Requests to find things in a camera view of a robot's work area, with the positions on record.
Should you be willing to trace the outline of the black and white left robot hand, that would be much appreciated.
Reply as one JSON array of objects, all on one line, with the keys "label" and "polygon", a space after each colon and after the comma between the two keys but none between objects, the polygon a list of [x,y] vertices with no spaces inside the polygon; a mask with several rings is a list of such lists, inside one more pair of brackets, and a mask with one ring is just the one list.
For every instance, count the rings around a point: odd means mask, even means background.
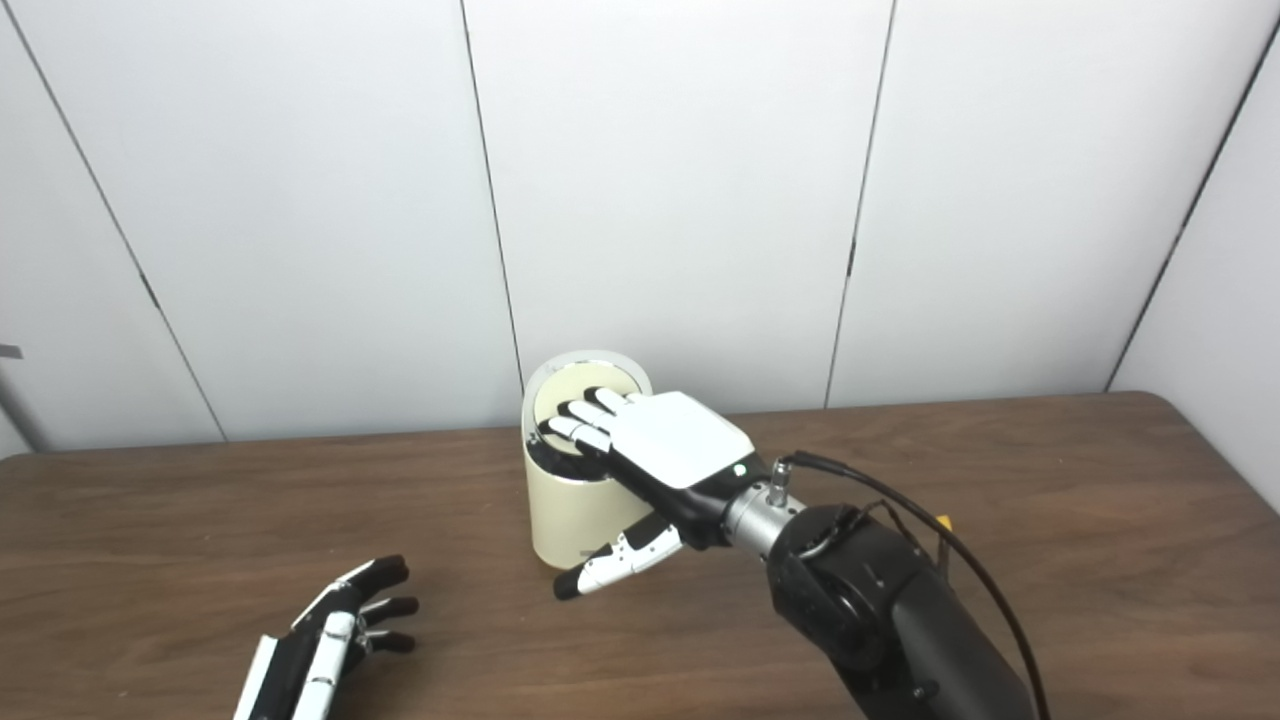
[{"label": "black and white left robot hand", "polygon": [[369,560],[326,584],[284,635],[261,635],[233,716],[325,719],[340,682],[367,657],[413,652],[413,637],[380,626],[419,612],[415,597],[379,596],[408,578],[398,553]]}]

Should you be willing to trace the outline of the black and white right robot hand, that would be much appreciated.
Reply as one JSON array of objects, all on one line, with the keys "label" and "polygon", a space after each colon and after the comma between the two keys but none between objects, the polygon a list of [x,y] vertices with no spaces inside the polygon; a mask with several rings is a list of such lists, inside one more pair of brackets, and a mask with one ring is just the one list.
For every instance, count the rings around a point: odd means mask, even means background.
[{"label": "black and white right robot hand", "polygon": [[538,429],[573,445],[652,510],[561,573],[553,582],[559,601],[644,573],[684,547],[730,546],[730,507],[768,475],[739,427],[678,391],[623,396],[591,387],[562,402]]}]

